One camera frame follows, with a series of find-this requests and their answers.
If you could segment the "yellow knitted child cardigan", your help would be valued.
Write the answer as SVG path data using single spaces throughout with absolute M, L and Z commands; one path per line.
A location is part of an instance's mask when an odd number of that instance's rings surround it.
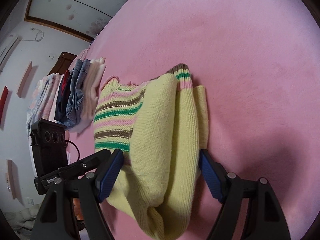
M 153 239 L 178 239 L 191 217 L 199 153 L 209 135 L 206 90 L 186 64 L 138 85 L 103 84 L 95 150 L 120 149 L 124 165 L 107 198 Z

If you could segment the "folded navy red garment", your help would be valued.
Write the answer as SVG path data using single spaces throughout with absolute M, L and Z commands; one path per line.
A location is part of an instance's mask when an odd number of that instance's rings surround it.
M 68 103 L 68 99 L 70 96 L 70 85 L 71 85 L 72 73 L 69 70 L 66 70 L 62 81 L 60 83 L 58 96 L 56 100 L 56 108 L 54 120 L 60 124 L 64 123 L 66 117 L 66 107 Z

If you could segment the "folded pastel floral blanket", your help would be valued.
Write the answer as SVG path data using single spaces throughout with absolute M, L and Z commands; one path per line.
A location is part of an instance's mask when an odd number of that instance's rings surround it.
M 26 130 L 27 136 L 31 133 L 31 126 L 40 119 L 48 120 L 54 99 L 59 90 L 63 75 L 50 74 L 42 78 L 37 84 L 31 96 L 30 105 L 27 109 Z

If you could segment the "folded blue denim jeans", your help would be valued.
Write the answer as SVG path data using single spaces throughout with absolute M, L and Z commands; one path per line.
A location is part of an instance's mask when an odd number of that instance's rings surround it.
M 70 95 L 66 106 L 66 117 L 63 124 L 72 128 L 80 122 L 80 114 L 83 109 L 84 93 L 82 87 L 89 70 L 90 61 L 77 59 L 72 71 Z

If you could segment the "dark wooden headboard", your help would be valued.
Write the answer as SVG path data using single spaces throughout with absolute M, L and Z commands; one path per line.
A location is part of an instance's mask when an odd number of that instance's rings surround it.
M 76 55 L 74 54 L 68 52 L 61 53 L 59 58 L 57 59 L 56 64 L 53 66 L 52 70 L 48 73 L 48 75 L 56 73 L 64 74 L 75 58 Z

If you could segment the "folded white pink garment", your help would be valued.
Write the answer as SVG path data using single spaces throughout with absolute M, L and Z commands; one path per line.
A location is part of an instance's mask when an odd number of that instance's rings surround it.
M 74 127 L 68 129 L 70 132 L 80 134 L 93 121 L 98 103 L 98 87 L 105 67 L 104 57 L 90 61 L 89 69 L 82 86 L 84 98 L 82 102 L 82 111 L 80 113 L 80 121 Z

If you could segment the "white air conditioner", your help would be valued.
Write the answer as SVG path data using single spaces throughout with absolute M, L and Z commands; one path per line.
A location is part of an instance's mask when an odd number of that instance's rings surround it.
M 20 41 L 20 37 L 16 33 L 9 34 L 1 43 L 1 54 L 0 54 L 0 71 L 3 72 L 7 58 L 10 53 L 15 49 Z

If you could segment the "pink plush bed blanket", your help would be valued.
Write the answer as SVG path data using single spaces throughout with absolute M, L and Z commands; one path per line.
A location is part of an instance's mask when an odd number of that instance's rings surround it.
M 213 158 L 267 178 L 304 236 L 319 212 L 319 27 L 301 0 L 128 0 L 87 57 L 135 84 L 187 64 L 206 88 Z

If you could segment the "floral sliding wardrobe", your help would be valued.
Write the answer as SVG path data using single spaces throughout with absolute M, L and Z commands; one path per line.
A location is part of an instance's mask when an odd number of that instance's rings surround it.
M 91 42 L 128 0 L 29 0 L 25 20 Z

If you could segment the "pink wall shelf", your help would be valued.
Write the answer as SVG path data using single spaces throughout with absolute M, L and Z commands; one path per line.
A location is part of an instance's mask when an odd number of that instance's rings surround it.
M 25 71 L 24 71 L 24 74 L 22 75 L 22 78 L 21 78 L 20 83 L 19 83 L 19 85 L 18 85 L 18 87 L 17 87 L 17 90 L 16 90 L 16 94 L 17 94 L 17 96 L 18 96 L 19 98 L 22 97 L 22 92 L 23 92 L 25 83 L 26 83 L 26 81 L 27 81 L 27 79 L 28 79 L 28 77 L 29 77 L 29 75 L 30 75 L 30 72 L 31 72 L 32 68 L 33 68 L 33 64 L 32 64 L 32 62 L 30 61 L 30 62 L 28 63 L 28 65 L 27 65 Z
M 13 173 L 13 165 L 12 160 L 7 160 L 7 189 L 11 193 L 12 199 L 16 199 L 16 190 L 14 185 L 14 173 Z

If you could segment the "red wall shelf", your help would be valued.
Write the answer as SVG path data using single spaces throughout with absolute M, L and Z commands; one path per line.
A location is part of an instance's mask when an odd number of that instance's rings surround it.
M 4 106 L 7 100 L 8 93 L 9 93 L 9 90 L 7 86 L 4 86 L 3 92 L 1 94 L 1 99 L 0 99 L 0 122 L 2 121 Z

